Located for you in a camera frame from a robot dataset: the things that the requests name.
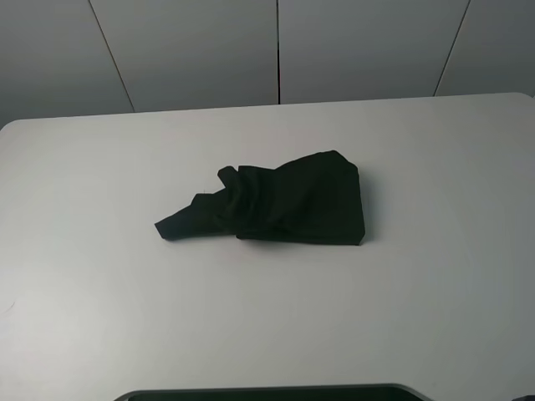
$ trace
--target gray wall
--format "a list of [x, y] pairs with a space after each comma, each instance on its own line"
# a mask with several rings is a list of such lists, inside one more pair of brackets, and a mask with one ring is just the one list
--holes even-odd
[[276, 104], [275, 0], [92, 0], [135, 111]]
[[131, 111], [87, 0], [2, 2], [0, 126]]
[[282, 103], [432, 96], [468, 0], [279, 0]]
[[535, 1], [471, 0], [438, 95], [535, 94]]

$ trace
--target white table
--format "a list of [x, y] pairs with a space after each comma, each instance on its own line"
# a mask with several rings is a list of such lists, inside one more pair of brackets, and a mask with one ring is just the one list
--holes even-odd
[[[160, 239], [225, 165], [339, 150], [358, 246]], [[0, 133], [0, 399], [401, 383], [535, 393], [535, 102], [520, 94], [124, 114]]]

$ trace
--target folded black cloth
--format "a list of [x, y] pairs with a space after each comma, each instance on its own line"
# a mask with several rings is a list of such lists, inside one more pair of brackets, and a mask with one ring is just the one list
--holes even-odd
[[225, 188], [155, 224], [162, 238], [233, 234], [239, 239], [359, 245], [364, 236], [359, 171], [331, 150], [275, 170], [219, 170]]

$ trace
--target black cloth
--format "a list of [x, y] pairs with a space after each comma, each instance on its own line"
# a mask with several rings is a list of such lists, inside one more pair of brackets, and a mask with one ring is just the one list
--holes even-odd
[[359, 171], [335, 150], [277, 169], [219, 170], [225, 188], [197, 194], [155, 224], [162, 238], [233, 234], [239, 239], [359, 245], [364, 236]]

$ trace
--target black object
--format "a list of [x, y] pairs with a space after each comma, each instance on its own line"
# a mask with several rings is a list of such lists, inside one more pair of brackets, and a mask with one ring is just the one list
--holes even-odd
[[177, 390], [129, 395], [129, 401], [422, 401], [395, 385]]
[[225, 189], [197, 194], [156, 223], [166, 240], [234, 234], [239, 239], [358, 245], [364, 237], [359, 171], [331, 150], [275, 170], [219, 170]]

